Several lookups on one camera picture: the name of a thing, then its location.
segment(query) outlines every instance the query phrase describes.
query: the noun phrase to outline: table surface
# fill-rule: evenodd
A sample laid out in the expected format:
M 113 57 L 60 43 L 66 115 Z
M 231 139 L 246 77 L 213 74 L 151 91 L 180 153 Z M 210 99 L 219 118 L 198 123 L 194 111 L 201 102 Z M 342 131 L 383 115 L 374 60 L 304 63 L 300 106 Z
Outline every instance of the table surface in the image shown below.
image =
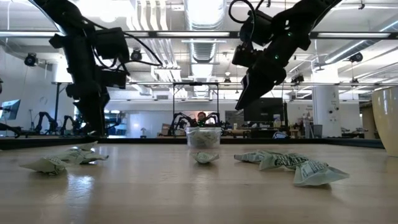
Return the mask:
M 197 164 L 185 145 L 102 144 L 107 161 L 47 176 L 18 165 L 69 146 L 0 152 L 1 223 L 397 223 L 398 158 L 331 145 L 221 145 Z M 297 152 L 349 174 L 298 188 L 294 171 L 260 172 L 234 154 Z

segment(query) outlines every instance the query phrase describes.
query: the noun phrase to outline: clear plastic container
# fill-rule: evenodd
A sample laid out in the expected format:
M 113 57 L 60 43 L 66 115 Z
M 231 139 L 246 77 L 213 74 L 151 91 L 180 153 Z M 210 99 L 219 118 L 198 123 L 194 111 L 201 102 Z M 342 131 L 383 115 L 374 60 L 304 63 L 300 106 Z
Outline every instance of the clear plastic container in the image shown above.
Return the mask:
M 214 149 L 220 146 L 220 127 L 187 127 L 188 146 L 195 149 Z

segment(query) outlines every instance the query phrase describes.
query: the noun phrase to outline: beige mug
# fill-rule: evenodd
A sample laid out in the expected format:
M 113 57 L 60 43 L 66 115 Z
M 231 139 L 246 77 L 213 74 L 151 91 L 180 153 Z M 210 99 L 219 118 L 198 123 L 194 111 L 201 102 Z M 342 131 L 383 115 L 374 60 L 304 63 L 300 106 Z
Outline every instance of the beige mug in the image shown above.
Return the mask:
M 389 156 L 398 156 L 398 86 L 374 91 L 376 128 Z

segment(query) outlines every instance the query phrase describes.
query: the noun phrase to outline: computer monitor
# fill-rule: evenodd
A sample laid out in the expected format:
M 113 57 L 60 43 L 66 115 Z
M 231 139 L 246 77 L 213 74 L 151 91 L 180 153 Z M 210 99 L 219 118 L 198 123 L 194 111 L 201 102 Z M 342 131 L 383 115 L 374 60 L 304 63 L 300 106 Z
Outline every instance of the computer monitor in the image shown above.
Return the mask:
M 274 115 L 284 120 L 282 98 L 260 98 L 243 109 L 244 121 L 271 122 L 274 121 Z
M 6 101 L 1 104 L 0 119 L 6 121 L 17 119 L 17 113 L 21 100 Z

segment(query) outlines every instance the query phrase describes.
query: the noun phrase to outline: mug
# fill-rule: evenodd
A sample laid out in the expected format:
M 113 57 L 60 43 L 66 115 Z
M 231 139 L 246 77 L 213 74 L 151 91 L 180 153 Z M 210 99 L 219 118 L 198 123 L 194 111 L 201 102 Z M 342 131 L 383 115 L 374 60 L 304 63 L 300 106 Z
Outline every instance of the mug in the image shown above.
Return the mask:
M 374 91 L 373 114 L 377 131 L 389 156 L 398 156 L 398 86 Z

